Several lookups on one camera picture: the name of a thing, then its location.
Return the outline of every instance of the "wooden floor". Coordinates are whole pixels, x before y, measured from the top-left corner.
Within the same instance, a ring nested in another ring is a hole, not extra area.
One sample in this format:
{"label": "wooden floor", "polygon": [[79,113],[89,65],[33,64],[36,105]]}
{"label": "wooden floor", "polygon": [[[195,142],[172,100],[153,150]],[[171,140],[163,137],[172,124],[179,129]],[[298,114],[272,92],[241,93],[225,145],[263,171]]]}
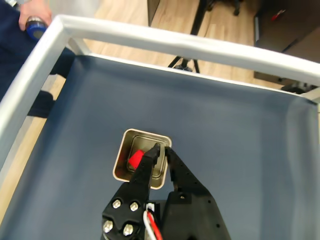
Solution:
{"label": "wooden floor", "polygon": [[[188,34],[191,31],[197,7],[198,0],[160,0],[152,27]],[[233,11],[234,8],[229,3],[218,2],[213,10],[205,15],[199,36],[252,46],[254,43],[253,17],[255,11],[246,2],[241,4],[239,16],[233,16]],[[102,0],[95,16],[99,19],[147,26],[147,0]],[[95,53],[160,66],[167,66],[175,57],[98,41],[87,40],[86,42]],[[278,84],[254,79],[251,70],[204,61],[199,61],[199,67],[201,73],[205,75],[280,88]],[[62,77],[58,77],[52,86],[50,92],[55,98],[59,95],[64,82]],[[32,120],[0,188],[0,223],[45,122],[46,120],[41,118]]]}

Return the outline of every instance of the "small metal tin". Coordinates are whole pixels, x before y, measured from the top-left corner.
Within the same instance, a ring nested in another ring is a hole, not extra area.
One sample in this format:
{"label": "small metal tin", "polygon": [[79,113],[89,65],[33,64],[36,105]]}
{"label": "small metal tin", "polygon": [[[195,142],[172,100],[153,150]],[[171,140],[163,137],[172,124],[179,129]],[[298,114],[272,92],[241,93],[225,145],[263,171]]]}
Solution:
{"label": "small metal tin", "polygon": [[172,146],[171,139],[163,135],[137,129],[125,131],[113,168],[114,178],[119,181],[129,182],[135,169],[128,163],[128,160],[137,150],[147,152],[156,143],[160,144],[160,156],[152,171],[151,188],[160,189],[165,184],[168,168],[165,147]]}
{"label": "small metal tin", "polygon": [[39,40],[47,29],[46,23],[37,16],[31,16],[27,19],[25,29],[33,40]]}

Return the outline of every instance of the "person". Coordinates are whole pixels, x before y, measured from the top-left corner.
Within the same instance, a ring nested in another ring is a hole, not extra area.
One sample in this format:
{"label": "person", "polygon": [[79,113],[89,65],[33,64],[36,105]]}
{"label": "person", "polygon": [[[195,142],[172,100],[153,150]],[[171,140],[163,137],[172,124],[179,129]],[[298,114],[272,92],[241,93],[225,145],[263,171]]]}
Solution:
{"label": "person", "polygon": [[[29,17],[39,17],[48,26],[52,22],[52,13],[45,0],[27,0],[20,5],[20,11],[0,0],[0,101],[37,44],[26,32]],[[67,78],[74,58],[75,54],[65,48],[50,74]],[[50,93],[40,91],[28,115],[46,118],[54,102]]]}

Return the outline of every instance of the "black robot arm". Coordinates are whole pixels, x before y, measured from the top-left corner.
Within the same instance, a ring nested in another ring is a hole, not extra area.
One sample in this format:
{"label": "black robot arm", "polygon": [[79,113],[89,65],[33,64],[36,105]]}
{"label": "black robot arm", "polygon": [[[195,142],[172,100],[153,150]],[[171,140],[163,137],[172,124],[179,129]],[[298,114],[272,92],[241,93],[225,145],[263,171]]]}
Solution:
{"label": "black robot arm", "polygon": [[[146,240],[143,215],[149,203],[152,169],[157,163],[160,145],[147,151],[130,182],[125,182],[102,213],[103,240]],[[192,174],[179,156],[165,148],[174,191],[170,192],[164,208],[158,208],[160,240],[230,240],[230,236],[215,199]]]}

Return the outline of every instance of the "hand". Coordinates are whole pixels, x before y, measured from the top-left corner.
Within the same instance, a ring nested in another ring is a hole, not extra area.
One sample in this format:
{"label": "hand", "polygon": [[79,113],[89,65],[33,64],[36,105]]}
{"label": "hand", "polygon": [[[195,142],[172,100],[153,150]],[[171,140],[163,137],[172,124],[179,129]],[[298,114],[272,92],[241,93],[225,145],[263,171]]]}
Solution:
{"label": "hand", "polygon": [[26,23],[29,17],[38,17],[47,26],[52,22],[52,13],[45,0],[31,0],[20,6],[19,27],[22,31],[26,30]]}

